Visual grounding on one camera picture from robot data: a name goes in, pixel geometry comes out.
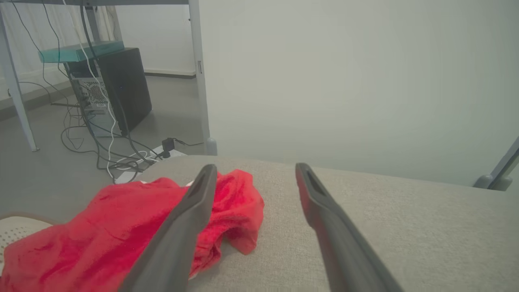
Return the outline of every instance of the baseboard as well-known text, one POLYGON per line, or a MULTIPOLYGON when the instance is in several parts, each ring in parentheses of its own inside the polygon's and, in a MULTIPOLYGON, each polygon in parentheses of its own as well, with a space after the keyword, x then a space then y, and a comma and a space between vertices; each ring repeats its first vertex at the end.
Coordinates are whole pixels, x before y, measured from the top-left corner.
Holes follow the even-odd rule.
MULTIPOLYGON (((76 98, 74 97, 74 91, 70 86, 70 82, 66 81, 63 83, 56 84, 55 87, 59 89, 65 96, 69 98, 70 103, 76 103, 76 98)), ((49 95, 44 89, 38 89, 35 91, 27 92, 22 94, 23 105, 25 106, 26 111, 30 111, 39 107, 42 107, 50 102, 56 102, 58 100, 63 99, 63 95, 57 91, 55 91, 52 87, 47 88, 50 93, 49 95)), ((12 98, 0 100, 0 121, 7 120, 8 118, 12 118, 17 116, 16 108, 14 103, 12 102, 12 98)))
POLYGON ((159 70, 159 69, 144 69, 144 75, 156 76, 156 77, 168 77, 168 78, 182 78, 182 79, 193 79, 196 77, 196 72, 183 72, 174 70, 159 70))

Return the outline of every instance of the table leg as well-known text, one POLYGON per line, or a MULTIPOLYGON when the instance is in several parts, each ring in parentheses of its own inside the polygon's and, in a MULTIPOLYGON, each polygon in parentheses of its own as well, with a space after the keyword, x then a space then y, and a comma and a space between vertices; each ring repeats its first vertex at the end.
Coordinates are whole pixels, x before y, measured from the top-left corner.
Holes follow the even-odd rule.
POLYGON ((18 84, 18 77, 16 76, 15 64, 12 61, 11 50, 9 48, 9 40, 7 39, 7 33, 5 31, 4 18, 2 17, 2 11, 0 8, 0 64, 4 70, 4 78, 11 93, 12 101, 15 104, 18 118, 22 123, 23 132, 29 142, 29 146, 32 151, 38 151, 34 142, 34 137, 31 130, 31 125, 27 119, 27 113, 23 106, 22 95, 20 91, 20 85, 18 84))

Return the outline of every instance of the red towel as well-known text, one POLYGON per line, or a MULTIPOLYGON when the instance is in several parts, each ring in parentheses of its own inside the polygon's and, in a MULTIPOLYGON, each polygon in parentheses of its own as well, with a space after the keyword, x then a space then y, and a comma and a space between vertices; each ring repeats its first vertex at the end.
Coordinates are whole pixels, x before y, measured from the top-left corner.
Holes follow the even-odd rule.
MULTIPOLYGON (((69 223, 9 245, 0 290, 115 291, 186 191, 167 178, 102 189, 69 223)), ((224 236, 250 253, 263 207, 249 173, 218 175, 211 218, 198 235, 190 275, 220 259, 224 236)))

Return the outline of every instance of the beige fabric surface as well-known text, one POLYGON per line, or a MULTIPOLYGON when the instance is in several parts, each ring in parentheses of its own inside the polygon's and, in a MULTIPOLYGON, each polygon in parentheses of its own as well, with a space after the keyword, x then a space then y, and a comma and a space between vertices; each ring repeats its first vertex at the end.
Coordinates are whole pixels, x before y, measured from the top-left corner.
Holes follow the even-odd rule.
MULTIPOLYGON (((257 248, 222 246, 220 262, 189 290, 328 290, 319 245, 307 225, 294 165, 183 156, 140 179, 192 181, 205 164, 254 176, 265 201, 257 248)), ((519 197, 457 185, 313 168, 406 291, 519 291, 519 197)))

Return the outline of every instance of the computer tower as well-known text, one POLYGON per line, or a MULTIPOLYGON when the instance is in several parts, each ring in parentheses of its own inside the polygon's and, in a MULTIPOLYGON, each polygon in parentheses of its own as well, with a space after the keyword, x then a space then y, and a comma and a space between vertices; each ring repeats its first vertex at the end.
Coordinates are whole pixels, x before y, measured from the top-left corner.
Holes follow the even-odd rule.
POLYGON ((100 55, 98 59, 99 62, 89 59, 66 63, 72 87, 86 115, 84 119, 89 121, 96 136, 110 136, 113 120, 108 109, 116 120, 114 133, 126 136, 152 109, 141 54, 138 48, 125 48, 100 55), (101 87, 90 74, 87 62, 101 87))

